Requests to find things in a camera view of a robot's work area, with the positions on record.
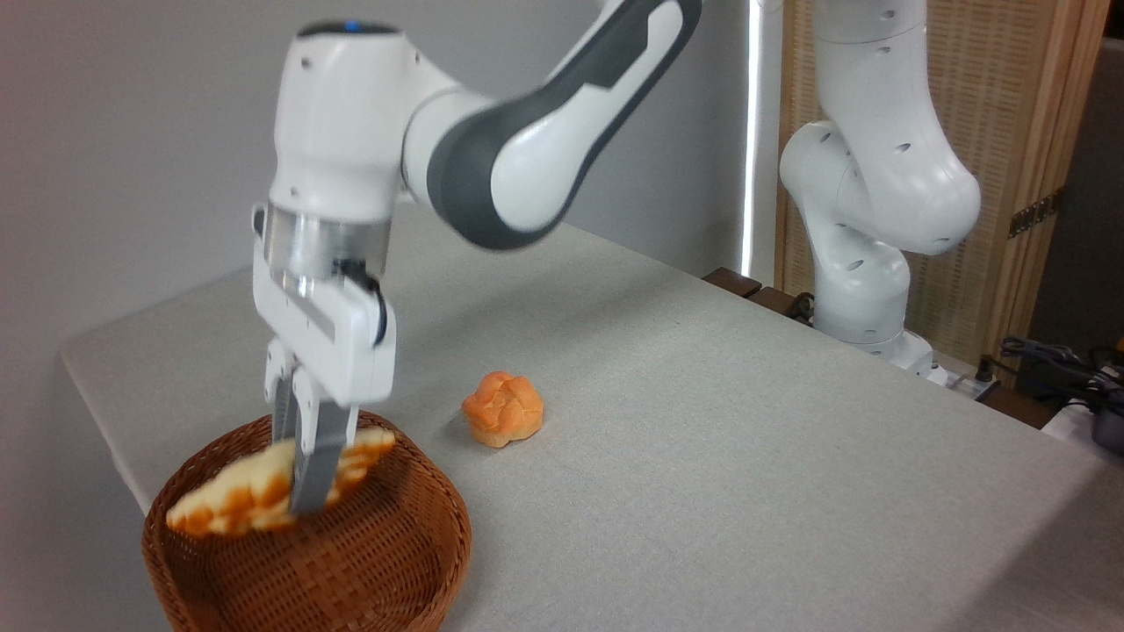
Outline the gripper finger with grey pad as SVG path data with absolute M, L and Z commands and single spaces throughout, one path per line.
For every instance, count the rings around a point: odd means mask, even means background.
M 303 367 L 294 370 L 292 399 L 296 449 L 289 513 L 303 515 L 326 507 L 342 449 L 355 440 L 360 408 L 334 401 Z
M 299 406 L 296 403 L 293 373 L 298 368 L 292 350 L 281 341 L 270 341 L 264 367 L 264 398 L 273 405 L 270 441 L 274 444 L 296 435 Z

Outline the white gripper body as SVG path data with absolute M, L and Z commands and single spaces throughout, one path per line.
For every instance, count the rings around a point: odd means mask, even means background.
M 253 300 L 272 340 L 339 405 L 389 399 L 396 316 L 380 278 L 391 222 L 334 222 L 259 204 L 252 229 Z

